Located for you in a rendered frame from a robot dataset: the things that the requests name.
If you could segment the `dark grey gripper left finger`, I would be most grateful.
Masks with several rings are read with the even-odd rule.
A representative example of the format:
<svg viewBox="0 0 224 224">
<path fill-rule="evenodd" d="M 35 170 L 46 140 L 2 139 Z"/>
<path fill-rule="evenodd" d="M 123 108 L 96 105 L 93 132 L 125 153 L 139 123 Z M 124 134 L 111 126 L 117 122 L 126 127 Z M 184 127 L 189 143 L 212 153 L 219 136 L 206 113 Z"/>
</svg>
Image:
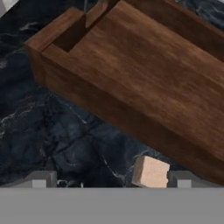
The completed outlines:
<svg viewBox="0 0 224 224">
<path fill-rule="evenodd" d="M 26 178 L 3 185 L 3 188 L 51 188 L 57 186 L 56 171 L 34 171 Z"/>
</svg>

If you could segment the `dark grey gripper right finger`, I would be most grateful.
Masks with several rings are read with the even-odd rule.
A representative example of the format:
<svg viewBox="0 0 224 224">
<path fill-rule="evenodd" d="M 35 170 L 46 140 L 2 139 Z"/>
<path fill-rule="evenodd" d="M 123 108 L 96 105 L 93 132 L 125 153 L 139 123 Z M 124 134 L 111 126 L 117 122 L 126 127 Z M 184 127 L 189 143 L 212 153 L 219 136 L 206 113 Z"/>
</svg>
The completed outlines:
<svg viewBox="0 0 224 224">
<path fill-rule="evenodd" d="M 221 185 L 206 181 L 189 171 L 169 171 L 168 187 L 176 188 L 221 188 Z"/>
</svg>

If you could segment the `brown wooden tray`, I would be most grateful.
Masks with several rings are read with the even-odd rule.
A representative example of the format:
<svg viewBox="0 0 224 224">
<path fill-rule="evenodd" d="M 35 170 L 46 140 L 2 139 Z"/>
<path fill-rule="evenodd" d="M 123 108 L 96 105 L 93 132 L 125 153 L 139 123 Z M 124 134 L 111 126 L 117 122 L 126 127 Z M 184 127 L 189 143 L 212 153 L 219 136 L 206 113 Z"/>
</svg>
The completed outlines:
<svg viewBox="0 0 224 224">
<path fill-rule="evenodd" d="M 25 45 L 40 86 L 224 185 L 224 31 L 174 0 L 97 0 Z"/>
</svg>

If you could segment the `beige sugar cube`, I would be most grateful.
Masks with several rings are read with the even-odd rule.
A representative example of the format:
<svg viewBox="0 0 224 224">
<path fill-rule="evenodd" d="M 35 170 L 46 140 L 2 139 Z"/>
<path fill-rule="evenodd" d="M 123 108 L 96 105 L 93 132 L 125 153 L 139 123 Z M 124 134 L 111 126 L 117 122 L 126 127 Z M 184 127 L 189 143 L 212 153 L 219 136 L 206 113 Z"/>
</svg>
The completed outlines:
<svg viewBox="0 0 224 224">
<path fill-rule="evenodd" d="M 170 165 L 153 157 L 141 156 L 136 159 L 132 184 L 148 188 L 166 188 L 167 172 Z"/>
</svg>

